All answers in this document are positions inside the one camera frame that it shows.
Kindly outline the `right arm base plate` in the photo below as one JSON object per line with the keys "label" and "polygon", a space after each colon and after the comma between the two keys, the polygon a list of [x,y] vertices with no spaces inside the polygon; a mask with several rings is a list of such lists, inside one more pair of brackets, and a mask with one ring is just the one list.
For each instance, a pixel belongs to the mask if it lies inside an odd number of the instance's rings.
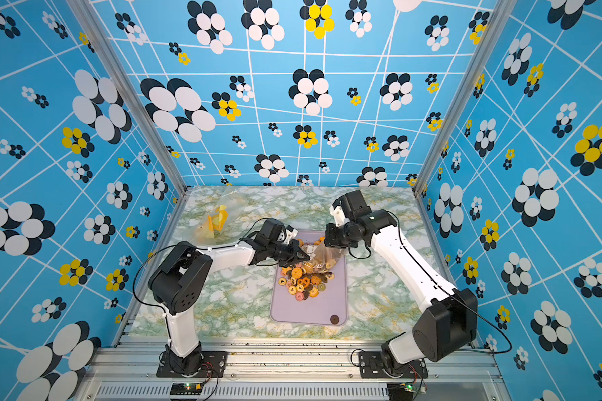
{"label": "right arm base plate", "polygon": [[352,363],[359,369],[363,379],[421,380],[429,376],[423,359],[400,364],[383,352],[360,350],[355,351],[355,355]]}

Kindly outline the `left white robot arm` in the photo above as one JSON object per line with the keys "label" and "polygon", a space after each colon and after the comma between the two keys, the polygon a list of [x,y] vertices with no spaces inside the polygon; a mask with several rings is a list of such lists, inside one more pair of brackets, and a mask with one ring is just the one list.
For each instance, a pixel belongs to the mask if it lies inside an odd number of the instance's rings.
{"label": "left white robot arm", "polygon": [[201,248],[190,242],[178,242],[170,248],[148,282],[167,326],[168,340],[162,360],[170,371],[192,377],[208,367],[192,312],[208,275],[229,267],[257,266],[267,259],[275,261],[278,267],[308,262],[310,256],[296,235],[291,226],[265,218],[259,230],[249,232],[233,245]]}

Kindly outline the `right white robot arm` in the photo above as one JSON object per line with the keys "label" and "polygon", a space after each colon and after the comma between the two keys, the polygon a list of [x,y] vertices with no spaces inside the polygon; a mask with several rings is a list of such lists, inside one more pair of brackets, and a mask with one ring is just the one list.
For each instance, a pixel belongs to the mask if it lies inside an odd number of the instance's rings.
{"label": "right white robot arm", "polygon": [[326,227],[326,247],[351,248],[363,242],[392,267],[421,311],[412,329],[381,346],[383,369],[398,377],[406,365],[437,362],[471,343],[478,330],[478,299],[446,280],[408,242],[400,222],[386,210],[365,207],[344,212],[331,207],[334,222]]}

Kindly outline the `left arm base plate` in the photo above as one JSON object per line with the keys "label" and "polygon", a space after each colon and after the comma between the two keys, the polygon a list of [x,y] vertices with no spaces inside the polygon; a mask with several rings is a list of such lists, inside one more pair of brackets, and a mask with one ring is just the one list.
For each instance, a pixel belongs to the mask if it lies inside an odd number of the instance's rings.
{"label": "left arm base plate", "polygon": [[159,357],[156,376],[159,378],[222,378],[227,367],[226,351],[202,351],[182,359],[171,350]]}

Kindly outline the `poured cookies pile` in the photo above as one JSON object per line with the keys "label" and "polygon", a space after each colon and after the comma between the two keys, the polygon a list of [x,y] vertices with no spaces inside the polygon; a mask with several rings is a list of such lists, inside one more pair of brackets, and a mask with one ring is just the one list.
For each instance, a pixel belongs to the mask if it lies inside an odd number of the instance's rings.
{"label": "poured cookies pile", "polygon": [[326,290],[327,282],[334,279],[334,267],[326,273],[307,273],[301,263],[279,269],[277,285],[298,302],[318,297]]}

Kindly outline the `ziploc bag of cookies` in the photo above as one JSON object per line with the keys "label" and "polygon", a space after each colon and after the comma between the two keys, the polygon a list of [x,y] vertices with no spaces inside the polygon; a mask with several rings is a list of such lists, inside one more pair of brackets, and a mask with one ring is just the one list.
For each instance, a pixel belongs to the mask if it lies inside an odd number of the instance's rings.
{"label": "ziploc bag of cookies", "polygon": [[212,212],[207,215],[207,230],[214,237],[222,234],[226,226],[237,222],[247,207],[247,197],[236,191],[224,193],[218,198]]}

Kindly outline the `ziploc cookie bag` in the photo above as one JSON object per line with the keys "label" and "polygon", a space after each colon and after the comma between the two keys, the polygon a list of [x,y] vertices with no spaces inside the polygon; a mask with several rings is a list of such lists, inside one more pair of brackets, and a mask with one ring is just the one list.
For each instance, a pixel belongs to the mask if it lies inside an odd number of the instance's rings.
{"label": "ziploc cookie bag", "polygon": [[221,245],[219,242],[220,234],[221,232],[215,229],[212,222],[205,221],[188,227],[183,233],[182,240],[187,242],[195,251],[206,254]]}
{"label": "ziploc cookie bag", "polygon": [[305,242],[301,248],[309,256],[309,260],[301,262],[301,267],[307,273],[329,272],[347,253],[345,248],[327,247],[324,237]]}

